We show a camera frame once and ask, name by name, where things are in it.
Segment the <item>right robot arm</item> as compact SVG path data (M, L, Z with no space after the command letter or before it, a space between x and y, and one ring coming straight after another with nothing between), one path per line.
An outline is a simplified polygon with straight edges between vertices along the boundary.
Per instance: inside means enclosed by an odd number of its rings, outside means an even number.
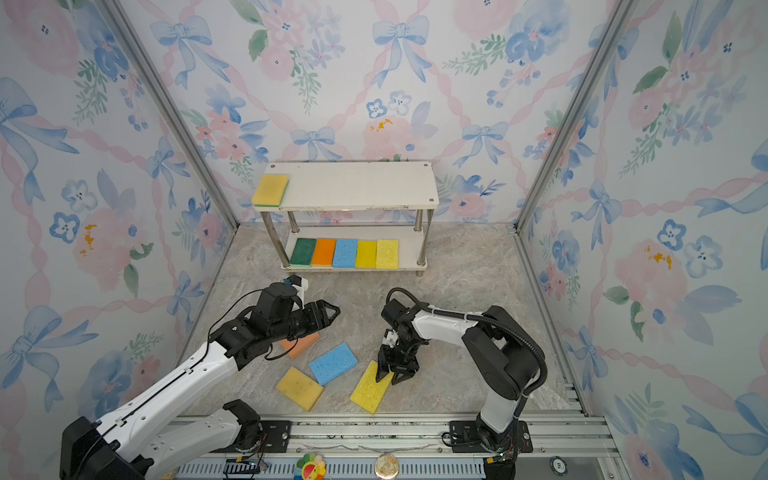
M517 452L522 411L548 377L541 347L500 306L472 314L413 302L407 307L386 300L381 317L389 328L379 349L376 380L390 375L396 385L413 378L419 371L419 348L432 341L464 348L489 388L476 419L476 443L491 453Z

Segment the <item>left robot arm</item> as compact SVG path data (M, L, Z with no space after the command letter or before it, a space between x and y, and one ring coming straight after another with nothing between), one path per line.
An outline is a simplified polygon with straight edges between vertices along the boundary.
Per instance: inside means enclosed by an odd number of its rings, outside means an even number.
M94 421L73 421L62 434L60 478L156 479L210 452L260 448L269 435L243 400L169 433L163 430L224 379L260 357L269 359L274 344L297 341L336 320L339 307L305 301L307 285L292 275L257 290L254 305L239 313L227 310L207 342L154 385Z

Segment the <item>green scrub sponge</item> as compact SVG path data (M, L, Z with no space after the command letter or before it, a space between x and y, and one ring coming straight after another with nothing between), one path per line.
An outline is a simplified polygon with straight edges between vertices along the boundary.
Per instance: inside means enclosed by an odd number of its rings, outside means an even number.
M309 267L312 263L317 240L314 238L298 238L295 242L290 264L293 267Z

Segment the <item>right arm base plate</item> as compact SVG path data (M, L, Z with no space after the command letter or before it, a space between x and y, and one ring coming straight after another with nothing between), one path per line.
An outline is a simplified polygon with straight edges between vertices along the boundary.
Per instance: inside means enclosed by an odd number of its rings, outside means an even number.
M448 423L448 431L441 435L443 443L453 453L511 454L514 448L519 453L532 453L533 445L526 422L517 422L517 435L512 428L506 433L496 433L481 427L477 420L454 420Z

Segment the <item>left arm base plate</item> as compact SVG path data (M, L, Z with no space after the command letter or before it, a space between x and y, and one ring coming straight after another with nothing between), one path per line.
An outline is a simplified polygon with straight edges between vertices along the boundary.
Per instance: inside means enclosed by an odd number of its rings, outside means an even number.
M293 423L289 420L261 420L241 429L235 441L214 453L285 453Z

